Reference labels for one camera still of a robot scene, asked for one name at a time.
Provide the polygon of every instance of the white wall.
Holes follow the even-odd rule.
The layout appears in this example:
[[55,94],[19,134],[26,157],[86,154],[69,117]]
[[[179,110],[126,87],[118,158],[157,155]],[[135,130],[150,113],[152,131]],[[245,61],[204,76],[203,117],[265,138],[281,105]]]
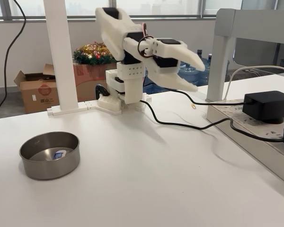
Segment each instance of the white wall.
[[[148,33],[154,37],[172,37],[187,43],[192,51],[203,49],[203,56],[213,47],[214,20],[208,21],[148,21]],[[19,32],[21,23],[0,24],[0,87],[3,83],[3,64],[8,45]],[[100,29],[95,22],[70,22],[71,49],[101,41]],[[14,86],[14,78],[24,73],[42,72],[45,63],[52,63],[46,23],[27,23],[22,35],[9,53],[7,85]]]

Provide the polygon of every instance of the metal bowl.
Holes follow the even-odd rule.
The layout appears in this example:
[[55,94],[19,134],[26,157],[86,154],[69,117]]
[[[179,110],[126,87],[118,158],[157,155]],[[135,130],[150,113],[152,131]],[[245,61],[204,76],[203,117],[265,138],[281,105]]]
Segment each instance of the metal bowl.
[[27,176],[53,179],[73,171],[80,162],[79,139],[63,132],[49,132],[35,136],[20,148]]

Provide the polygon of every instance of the outlet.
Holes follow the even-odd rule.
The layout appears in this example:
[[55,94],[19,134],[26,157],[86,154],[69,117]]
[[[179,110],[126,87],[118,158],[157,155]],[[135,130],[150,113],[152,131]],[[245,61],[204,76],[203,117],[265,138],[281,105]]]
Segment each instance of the outlet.
[[[242,99],[231,100],[233,103],[242,101]],[[242,106],[208,106],[207,119],[210,122],[216,122],[226,117],[234,120],[236,128],[256,136],[273,139],[280,139],[284,136],[284,122],[282,124],[268,124],[257,121],[243,113]],[[284,180],[284,143],[268,143],[249,138],[234,132],[230,128],[229,122],[218,124],[216,127]]]

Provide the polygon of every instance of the power cord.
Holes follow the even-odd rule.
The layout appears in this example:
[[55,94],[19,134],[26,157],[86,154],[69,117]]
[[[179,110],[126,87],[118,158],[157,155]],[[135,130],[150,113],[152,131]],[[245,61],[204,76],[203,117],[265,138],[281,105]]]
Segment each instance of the power cord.
[[6,100],[7,96],[8,96],[8,91],[7,91],[7,84],[6,84],[6,65],[7,65],[7,61],[8,61],[8,56],[9,56],[9,50],[12,47],[12,45],[14,44],[14,42],[18,39],[18,37],[21,35],[21,33],[23,32],[23,29],[25,27],[25,24],[27,23],[27,18],[22,10],[22,8],[20,7],[20,5],[18,4],[18,2],[16,0],[14,0],[15,4],[19,7],[23,18],[24,18],[24,23],[22,25],[22,28],[20,30],[20,32],[18,33],[18,35],[16,35],[16,37],[14,38],[14,40],[11,42],[11,44],[8,47],[8,50],[6,51],[6,55],[5,55],[5,61],[4,61],[4,91],[5,91],[5,96],[2,100],[2,102],[0,103],[0,107],[2,106],[2,104],[4,103],[4,101]]
[[259,136],[255,136],[253,134],[250,134],[248,132],[245,132],[245,131],[242,131],[240,129],[237,129],[235,126],[233,126],[233,119],[232,118],[224,118],[222,120],[219,120],[217,122],[214,122],[212,124],[209,124],[207,126],[204,126],[204,127],[197,127],[197,126],[193,126],[193,125],[189,125],[189,124],[181,124],[181,123],[172,123],[172,122],[162,122],[162,121],[159,121],[157,119],[157,116],[153,110],[153,108],[151,107],[151,105],[148,103],[148,102],[145,102],[143,100],[141,100],[140,102],[146,104],[150,110],[151,110],[151,113],[153,115],[153,118],[155,119],[156,122],[158,122],[159,124],[164,124],[164,125],[175,125],[175,126],[182,126],[182,127],[187,127],[187,128],[191,128],[191,129],[197,129],[197,130],[205,130],[205,129],[208,129],[212,126],[215,126],[217,124],[220,124],[222,122],[225,122],[225,121],[230,121],[230,126],[233,130],[235,130],[236,132],[238,133],[241,133],[245,136],[248,136],[250,138],[253,138],[253,139],[256,139],[256,140],[260,140],[260,141],[264,141],[264,142],[275,142],[275,143],[284,143],[284,138],[283,139],[269,139],[269,138],[263,138],[263,137],[259,137]]
[[[155,84],[155,83],[151,82],[151,83],[143,85],[143,87],[146,87],[146,86],[152,85],[152,84]],[[175,89],[171,89],[171,88],[166,88],[166,87],[164,87],[164,89],[167,90],[167,91],[177,92],[177,93],[181,93],[181,94],[186,95],[189,98],[189,100],[195,105],[227,105],[227,106],[230,106],[230,105],[247,104],[247,103],[244,103],[244,102],[243,103],[197,103],[187,93],[185,93],[183,91],[179,91],[179,90],[175,90]]]

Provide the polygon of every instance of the table surface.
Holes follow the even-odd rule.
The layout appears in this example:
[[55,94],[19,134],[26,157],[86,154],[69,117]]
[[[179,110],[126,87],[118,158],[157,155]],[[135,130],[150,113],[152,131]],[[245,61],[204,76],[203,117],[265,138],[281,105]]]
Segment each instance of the table surface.
[[[284,77],[234,81],[229,98],[271,89],[284,92]],[[202,101],[201,92],[190,94]],[[182,94],[152,98],[162,121],[208,124],[206,107],[194,110]],[[60,179],[32,180],[18,150],[49,131],[77,135],[81,162]],[[284,227],[284,181],[215,127],[159,125],[148,108],[120,116],[34,113],[0,119],[0,227],[5,226]]]

